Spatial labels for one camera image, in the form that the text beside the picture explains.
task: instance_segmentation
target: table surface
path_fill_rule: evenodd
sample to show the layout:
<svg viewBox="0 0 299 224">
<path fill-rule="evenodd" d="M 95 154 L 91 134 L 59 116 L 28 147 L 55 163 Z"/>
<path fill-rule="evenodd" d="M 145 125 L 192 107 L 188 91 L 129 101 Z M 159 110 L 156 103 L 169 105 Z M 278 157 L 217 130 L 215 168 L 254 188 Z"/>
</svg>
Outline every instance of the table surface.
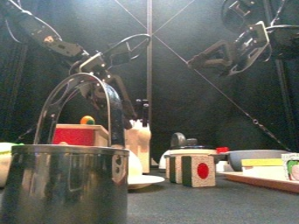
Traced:
<svg viewBox="0 0 299 224">
<path fill-rule="evenodd" d="M 164 177 L 156 169 L 149 174 Z M 212 187 L 193 188 L 167 179 L 129 190 L 127 196 L 127 224 L 295 224 L 299 220 L 298 193 L 242 184 L 221 174 Z"/>
</svg>

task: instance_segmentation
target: yellow ball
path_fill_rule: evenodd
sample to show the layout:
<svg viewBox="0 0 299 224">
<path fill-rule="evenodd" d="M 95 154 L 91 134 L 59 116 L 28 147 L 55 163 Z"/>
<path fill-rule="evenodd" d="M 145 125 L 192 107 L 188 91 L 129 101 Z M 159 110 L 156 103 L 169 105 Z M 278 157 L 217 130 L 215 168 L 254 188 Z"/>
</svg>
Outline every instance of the yellow ball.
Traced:
<svg viewBox="0 0 299 224">
<path fill-rule="evenodd" d="M 89 115 L 84 115 L 81 118 L 80 118 L 80 124 L 95 124 L 95 119 L 92 116 Z"/>
</svg>

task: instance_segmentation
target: red box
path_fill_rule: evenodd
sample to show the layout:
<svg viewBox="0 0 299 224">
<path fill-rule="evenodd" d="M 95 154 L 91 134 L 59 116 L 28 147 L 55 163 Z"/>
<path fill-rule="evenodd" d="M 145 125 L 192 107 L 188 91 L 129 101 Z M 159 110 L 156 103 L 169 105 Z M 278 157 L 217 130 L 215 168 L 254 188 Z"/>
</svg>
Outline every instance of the red box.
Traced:
<svg viewBox="0 0 299 224">
<path fill-rule="evenodd" d="M 108 146 L 108 131 L 100 125 L 57 124 L 52 143 L 71 145 Z"/>
</svg>

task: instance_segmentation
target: red circle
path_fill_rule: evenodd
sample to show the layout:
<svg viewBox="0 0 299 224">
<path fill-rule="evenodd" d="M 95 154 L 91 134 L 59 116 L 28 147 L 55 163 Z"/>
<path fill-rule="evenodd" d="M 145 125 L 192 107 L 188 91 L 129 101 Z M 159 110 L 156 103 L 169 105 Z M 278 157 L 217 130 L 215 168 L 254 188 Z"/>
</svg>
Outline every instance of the red circle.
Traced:
<svg viewBox="0 0 299 224">
<path fill-rule="evenodd" d="M 204 163 L 200 163 L 197 166 L 197 175 L 201 179 L 209 176 L 209 167 Z"/>
</svg>

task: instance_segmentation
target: yellow block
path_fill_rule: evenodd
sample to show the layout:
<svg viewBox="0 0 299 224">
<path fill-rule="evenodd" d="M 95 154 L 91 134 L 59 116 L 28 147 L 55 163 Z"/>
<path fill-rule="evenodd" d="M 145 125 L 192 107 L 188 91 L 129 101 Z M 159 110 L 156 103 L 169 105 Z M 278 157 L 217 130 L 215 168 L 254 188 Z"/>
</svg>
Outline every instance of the yellow block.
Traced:
<svg viewBox="0 0 299 224">
<path fill-rule="evenodd" d="M 282 158 L 255 158 L 255 159 L 242 159 L 242 166 L 270 166 L 270 165 L 283 165 Z"/>
</svg>

